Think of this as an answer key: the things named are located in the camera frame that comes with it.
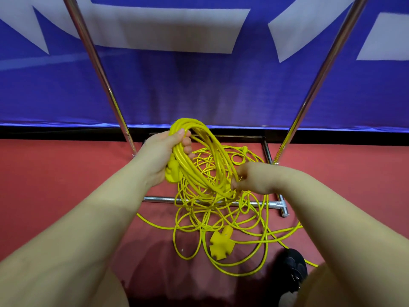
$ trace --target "blue backdrop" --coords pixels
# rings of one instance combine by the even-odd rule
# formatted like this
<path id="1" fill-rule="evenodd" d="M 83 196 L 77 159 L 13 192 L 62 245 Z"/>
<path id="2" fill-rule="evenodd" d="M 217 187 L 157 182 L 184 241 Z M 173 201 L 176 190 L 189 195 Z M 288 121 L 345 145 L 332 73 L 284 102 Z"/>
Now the blue backdrop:
<path id="1" fill-rule="evenodd" d="M 279 63 L 267 24 L 294 0 L 92 2 L 251 9 L 232 54 L 98 47 L 125 120 L 142 127 L 180 117 L 214 126 L 289 127 L 346 15 Z M 409 61 L 356 60 L 380 12 L 409 13 L 409 0 L 369 0 L 302 128 L 409 131 Z M 0 20 L 0 124 L 115 125 L 81 41 L 36 15 L 49 55 Z"/>

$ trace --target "black strip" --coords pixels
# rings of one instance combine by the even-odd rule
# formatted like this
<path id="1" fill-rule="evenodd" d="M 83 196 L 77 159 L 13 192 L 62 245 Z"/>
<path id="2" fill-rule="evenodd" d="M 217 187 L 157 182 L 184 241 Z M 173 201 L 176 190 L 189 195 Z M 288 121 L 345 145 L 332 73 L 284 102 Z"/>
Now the black strip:
<path id="1" fill-rule="evenodd" d="M 165 131 L 160 128 L 131 128 L 134 141 L 143 142 L 152 133 Z M 286 130 L 269 129 L 212 129 L 215 135 L 248 136 L 227 138 L 225 142 L 260 142 L 265 137 L 268 143 L 282 143 Z M 0 126 L 0 139 L 34 140 L 87 140 L 125 141 L 119 128 L 65 128 Z M 292 143 L 303 144 L 355 144 L 409 146 L 409 133 L 379 133 L 364 131 L 299 130 Z"/>

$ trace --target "shoe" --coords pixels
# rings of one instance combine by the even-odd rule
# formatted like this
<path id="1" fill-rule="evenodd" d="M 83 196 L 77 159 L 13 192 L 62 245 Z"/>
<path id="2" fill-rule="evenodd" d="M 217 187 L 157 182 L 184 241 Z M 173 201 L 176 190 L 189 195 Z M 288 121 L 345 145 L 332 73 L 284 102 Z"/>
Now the shoe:
<path id="1" fill-rule="evenodd" d="M 282 250 L 272 266 L 268 289 L 270 304 L 278 306 L 284 293 L 298 291 L 307 275 L 307 265 L 301 253 L 295 249 Z"/>

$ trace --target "bare skin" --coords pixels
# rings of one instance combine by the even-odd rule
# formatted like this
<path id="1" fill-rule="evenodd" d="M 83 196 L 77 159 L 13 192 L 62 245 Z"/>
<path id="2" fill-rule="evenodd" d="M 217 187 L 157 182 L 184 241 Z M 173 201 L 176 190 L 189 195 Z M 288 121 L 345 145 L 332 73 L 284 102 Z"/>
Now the bare skin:
<path id="1" fill-rule="evenodd" d="M 107 266 L 179 142 L 192 158 L 183 133 L 152 136 L 128 165 L 3 260 L 0 305 L 127 306 Z M 237 170 L 242 178 L 233 188 L 285 196 L 328 265 L 304 306 L 409 305 L 406 238 L 305 173 L 253 162 Z"/>

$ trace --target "red floor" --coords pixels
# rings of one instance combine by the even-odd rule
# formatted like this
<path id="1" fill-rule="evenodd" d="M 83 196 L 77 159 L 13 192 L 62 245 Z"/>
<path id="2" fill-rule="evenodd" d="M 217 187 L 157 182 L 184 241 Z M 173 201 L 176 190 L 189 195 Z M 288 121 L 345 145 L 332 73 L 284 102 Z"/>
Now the red floor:
<path id="1" fill-rule="evenodd" d="M 258 144 L 248 146 L 262 155 Z M 274 154 L 278 145 L 271 144 L 270 149 Z M 285 151 L 281 165 L 311 174 L 409 237 L 408 159 L 408 147 L 294 144 Z M 129 160 L 125 142 L 0 140 L 0 259 L 55 222 Z M 149 193 L 173 196 L 174 189 L 164 184 Z M 140 213 L 154 223 L 172 226 L 175 207 L 144 203 Z M 284 219 L 273 210 L 270 227 L 295 224 L 294 213 L 290 213 Z M 197 236 L 181 235 L 178 242 L 188 253 Z M 322 262 L 304 230 L 286 242 L 312 262 Z M 270 245 L 270 261 L 280 248 Z M 242 258 L 246 253 L 248 248 L 236 246 L 231 256 Z M 242 269 L 250 269 L 259 258 Z M 140 305 L 156 304 L 163 298 L 178 305 L 255 305 L 260 302 L 267 269 L 252 277 L 234 278 L 213 268 L 203 250 L 191 261 L 182 260 L 173 249 L 171 232 L 150 227 L 138 218 L 125 235 L 112 267 Z"/>

